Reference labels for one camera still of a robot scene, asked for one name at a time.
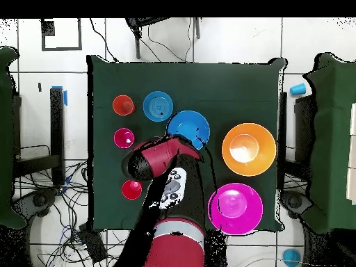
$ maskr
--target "green cloth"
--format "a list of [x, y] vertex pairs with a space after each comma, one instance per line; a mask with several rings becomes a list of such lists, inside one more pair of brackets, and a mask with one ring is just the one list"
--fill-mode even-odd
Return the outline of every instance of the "green cloth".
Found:
[[8, 72], [10, 64], [18, 59], [17, 52], [11, 47], [0, 47], [0, 225], [15, 229], [26, 225], [25, 219], [11, 209], [13, 196], [13, 158], [14, 124], [13, 92], [15, 84]]
[[315, 143], [311, 153], [310, 198], [315, 205], [303, 218], [318, 234], [356, 229], [356, 206], [346, 199], [351, 105], [356, 102], [356, 64], [321, 54], [305, 75], [316, 93]]
[[[278, 72], [284, 59], [266, 65], [183, 64], [183, 63], [106, 63], [92, 56], [94, 79], [94, 228], [132, 229], [140, 213], [150, 181], [142, 195], [127, 200], [121, 192], [127, 180], [121, 170], [126, 149], [113, 142], [116, 130], [129, 128], [138, 144], [165, 133], [165, 122], [152, 122], [143, 113], [143, 100], [155, 90], [170, 95], [176, 113], [193, 110], [209, 122], [211, 134], [207, 144], [216, 172], [218, 187], [241, 182], [253, 187], [261, 196], [264, 214], [257, 229], [281, 230], [275, 219], [276, 165], [256, 177], [233, 173], [223, 161], [221, 145], [227, 132], [244, 122], [267, 128], [276, 138], [278, 108]], [[112, 103], [118, 95], [130, 96], [135, 111], [128, 116], [116, 115]], [[205, 210], [214, 192], [209, 157], [200, 150], [205, 162], [200, 164]], [[206, 228], [213, 229], [209, 218]]]

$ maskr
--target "table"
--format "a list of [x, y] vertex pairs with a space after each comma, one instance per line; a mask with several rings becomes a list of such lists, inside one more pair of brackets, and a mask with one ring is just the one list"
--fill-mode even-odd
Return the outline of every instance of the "table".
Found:
[[[209, 148], [218, 187], [241, 182], [253, 187], [264, 203], [264, 214], [257, 229], [278, 231], [275, 219], [276, 165], [256, 177], [233, 173], [224, 163], [221, 145], [227, 132], [243, 122], [267, 128], [276, 139], [278, 108], [278, 74], [283, 58], [269, 64], [185, 64], [185, 63], [106, 63], [91, 56], [93, 79], [93, 187], [94, 228], [133, 229], [150, 181], [143, 183], [142, 195], [128, 200], [121, 192], [127, 180], [121, 160], [127, 153], [113, 142], [119, 128], [135, 134], [135, 143], [162, 136], [165, 122], [152, 122], [143, 113], [143, 100], [155, 90], [169, 94], [174, 111], [198, 111], [208, 120], [211, 135]], [[112, 103], [118, 95], [130, 96], [136, 106], [133, 114], [116, 115]], [[214, 192], [208, 154], [200, 164], [205, 209]], [[213, 229], [206, 217], [206, 229]]]

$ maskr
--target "blue bowl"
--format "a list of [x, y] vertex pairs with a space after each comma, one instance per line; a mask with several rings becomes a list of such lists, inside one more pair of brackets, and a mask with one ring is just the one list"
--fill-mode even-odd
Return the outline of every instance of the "blue bowl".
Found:
[[167, 120], [173, 112], [173, 101], [162, 91], [154, 91], [143, 101], [143, 112], [153, 122]]
[[181, 111], [168, 123], [168, 134], [179, 134], [191, 140], [193, 147], [201, 149], [210, 136], [207, 119], [196, 111]]

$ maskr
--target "black stand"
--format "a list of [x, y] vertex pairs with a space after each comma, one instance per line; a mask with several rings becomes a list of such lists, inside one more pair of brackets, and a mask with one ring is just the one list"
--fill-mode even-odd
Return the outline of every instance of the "black stand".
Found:
[[[63, 94], [59, 88], [50, 89], [51, 99], [51, 155], [40, 156], [32, 159], [15, 159], [13, 177], [18, 178], [27, 174], [52, 169], [53, 185], [64, 184], [64, 165], [63, 165]], [[21, 97], [14, 96], [14, 127], [15, 127], [15, 146], [14, 154], [20, 154], [20, 124], [19, 114]]]

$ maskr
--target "red cup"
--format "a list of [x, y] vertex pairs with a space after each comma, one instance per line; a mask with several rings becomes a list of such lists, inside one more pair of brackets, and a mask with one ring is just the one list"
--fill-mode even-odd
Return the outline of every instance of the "red cup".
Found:
[[122, 185], [122, 194], [129, 200], [137, 199], [142, 193], [142, 185], [140, 182], [127, 180]]
[[127, 95], [119, 95], [113, 101], [113, 110], [118, 115], [129, 115], [134, 112], [135, 105]]
[[120, 128], [114, 134], [114, 142], [119, 148], [131, 147], [135, 136], [130, 129]]

